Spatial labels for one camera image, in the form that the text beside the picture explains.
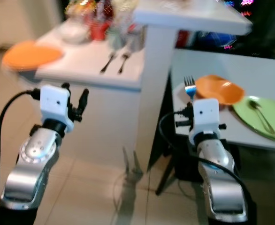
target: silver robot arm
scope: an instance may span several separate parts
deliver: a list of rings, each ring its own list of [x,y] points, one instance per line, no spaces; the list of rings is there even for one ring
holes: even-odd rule
[[[189,140],[198,156],[234,172],[234,159],[220,139],[219,103],[216,99],[197,100],[193,104],[193,129]],[[209,218],[225,223],[247,221],[247,204],[240,184],[215,166],[199,163],[203,178],[206,213]]]
[[[0,198],[0,206],[11,210],[37,209],[48,182],[49,172],[59,157],[65,133],[74,121],[81,121],[87,104],[88,90],[79,99],[78,108],[70,103],[69,84],[62,87],[43,86],[40,109],[43,125],[21,146],[18,161],[8,176]]]

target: green plate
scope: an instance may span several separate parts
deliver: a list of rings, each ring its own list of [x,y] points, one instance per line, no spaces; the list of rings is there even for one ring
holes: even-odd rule
[[[260,111],[271,124],[275,131],[275,101],[262,97],[247,96],[242,101],[233,105],[237,115],[257,133],[275,140],[275,135],[270,133],[268,126],[259,112],[252,109],[249,105],[249,100],[258,102],[261,106]]]

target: spoon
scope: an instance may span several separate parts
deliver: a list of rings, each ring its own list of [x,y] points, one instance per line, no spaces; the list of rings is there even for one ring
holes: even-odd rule
[[[101,69],[100,73],[104,73],[108,67],[108,65],[111,63],[111,61],[116,57],[116,54],[113,52],[110,54],[110,59],[108,63]]]
[[[125,53],[122,55],[122,58],[124,59],[124,62],[122,63],[122,66],[121,68],[119,69],[119,74],[121,74],[123,72],[123,67],[124,67],[124,64],[126,62],[126,60],[130,57],[130,55],[128,53]]]
[[[275,135],[275,131],[274,131],[273,127],[271,126],[271,124],[268,122],[268,120],[265,118],[264,114],[263,114],[263,113],[261,112],[261,110],[260,110],[260,109],[261,109],[260,104],[259,104],[258,102],[256,102],[256,101],[250,100],[250,101],[249,101],[249,105],[250,105],[251,108],[253,108],[254,110],[260,112],[260,114],[261,114],[262,117],[264,118],[265,122],[267,123],[267,125],[268,125],[268,127],[269,127],[271,133]]]

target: orange plate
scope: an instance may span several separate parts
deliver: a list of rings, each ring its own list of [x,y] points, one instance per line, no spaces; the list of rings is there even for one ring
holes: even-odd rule
[[[216,98],[221,105],[233,105],[243,99],[244,90],[217,75],[207,75],[196,81],[197,93],[204,98]]]
[[[35,41],[25,41],[11,47],[3,57],[3,64],[17,71],[33,70],[63,56],[54,47],[36,45]]]

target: silver fork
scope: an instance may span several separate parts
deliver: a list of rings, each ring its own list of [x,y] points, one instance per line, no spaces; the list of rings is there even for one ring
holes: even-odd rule
[[[196,93],[196,85],[194,78],[192,76],[183,77],[184,79],[184,89],[185,92],[190,96],[191,101],[194,100],[194,95]]]

